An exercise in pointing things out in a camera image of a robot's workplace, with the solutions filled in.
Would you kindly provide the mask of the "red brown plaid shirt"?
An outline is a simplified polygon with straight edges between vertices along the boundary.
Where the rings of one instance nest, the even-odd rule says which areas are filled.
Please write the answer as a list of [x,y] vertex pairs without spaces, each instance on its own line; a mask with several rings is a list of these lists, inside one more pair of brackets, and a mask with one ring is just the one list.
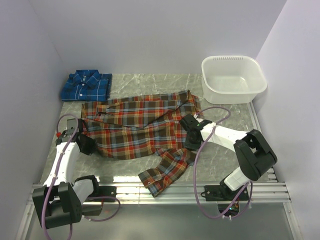
[[180,120],[201,111],[200,100],[189,90],[85,102],[81,119],[85,134],[97,143],[100,155],[130,160],[157,154],[155,168],[138,177],[155,198],[178,180],[196,154],[184,147],[187,132]]

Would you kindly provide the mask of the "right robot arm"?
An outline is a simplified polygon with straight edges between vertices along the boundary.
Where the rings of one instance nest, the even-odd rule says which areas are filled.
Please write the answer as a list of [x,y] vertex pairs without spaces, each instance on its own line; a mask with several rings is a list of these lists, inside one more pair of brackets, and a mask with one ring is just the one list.
[[184,142],[186,149],[196,151],[207,142],[235,152],[238,168],[221,181],[220,194],[226,200],[233,199],[244,184],[260,179],[278,161],[259,130],[234,130],[207,119],[195,118],[191,114],[187,114],[179,123],[187,132]]

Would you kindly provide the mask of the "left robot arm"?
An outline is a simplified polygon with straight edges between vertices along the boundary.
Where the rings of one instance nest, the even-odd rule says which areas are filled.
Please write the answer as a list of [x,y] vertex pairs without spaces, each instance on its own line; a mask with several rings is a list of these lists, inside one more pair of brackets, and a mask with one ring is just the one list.
[[96,142],[82,134],[79,127],[73,134],[69,126],[56,140],[56,156],[47,180],[32,193],[32,200],[41,227],[52,229],[78,223],[86,199],[96,201],[101,195],[97,178],[87,175],[72,182],[75,163],[81,153],[91,155]]

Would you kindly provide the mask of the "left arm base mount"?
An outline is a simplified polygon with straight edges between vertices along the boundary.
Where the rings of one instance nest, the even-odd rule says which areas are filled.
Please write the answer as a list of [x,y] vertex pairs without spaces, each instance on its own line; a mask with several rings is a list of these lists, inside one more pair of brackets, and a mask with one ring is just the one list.
[[109,186],[109,185],[99,186],[97,193],[95,194],[96,197],[112,197],[112,198],[115,198],[116,195],[117,195],[117,187]]

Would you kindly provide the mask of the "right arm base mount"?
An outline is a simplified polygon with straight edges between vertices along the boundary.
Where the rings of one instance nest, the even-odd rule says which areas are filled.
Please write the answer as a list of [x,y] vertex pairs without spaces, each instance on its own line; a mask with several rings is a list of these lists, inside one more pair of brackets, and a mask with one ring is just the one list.
[[241,191],[242,186],[232,191],[227,186],[222,185],[205,185],[204,191],[200,194],[207,202],[232,201]]

